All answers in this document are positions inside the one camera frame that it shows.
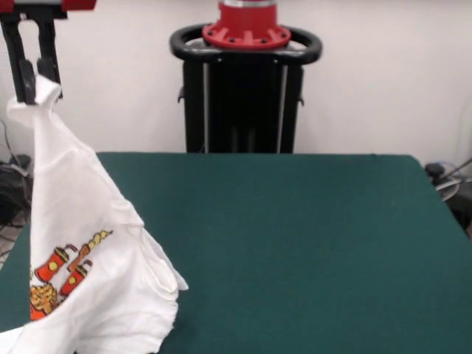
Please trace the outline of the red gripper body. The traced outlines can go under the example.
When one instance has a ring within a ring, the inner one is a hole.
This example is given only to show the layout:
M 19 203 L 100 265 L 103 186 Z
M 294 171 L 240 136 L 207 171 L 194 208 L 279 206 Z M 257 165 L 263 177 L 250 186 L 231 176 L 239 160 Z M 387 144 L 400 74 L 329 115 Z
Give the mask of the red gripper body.
M 67 19 L 67 13 L 71 11 L 92 11 L 96 3 L 95 0 L 1 0 L 1 20 L 62 20 Z

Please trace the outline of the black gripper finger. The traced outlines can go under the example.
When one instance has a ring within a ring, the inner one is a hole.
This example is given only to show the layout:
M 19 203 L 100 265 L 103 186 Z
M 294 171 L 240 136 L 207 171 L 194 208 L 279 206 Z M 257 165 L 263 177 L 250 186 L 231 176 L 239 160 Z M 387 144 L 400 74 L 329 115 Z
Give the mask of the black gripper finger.
M 1 20 L 1 29 L 7 45 L 16 99 L 26 105 L 35 104 L 35 73 L 26 59 L 18 29 L 19 20 Z
M 37 20 L 38 43 L 41 56 L 37 60 L 38 73 L 54 83 L 61 84 L 55 47 L 55 24 L 53 20 Z

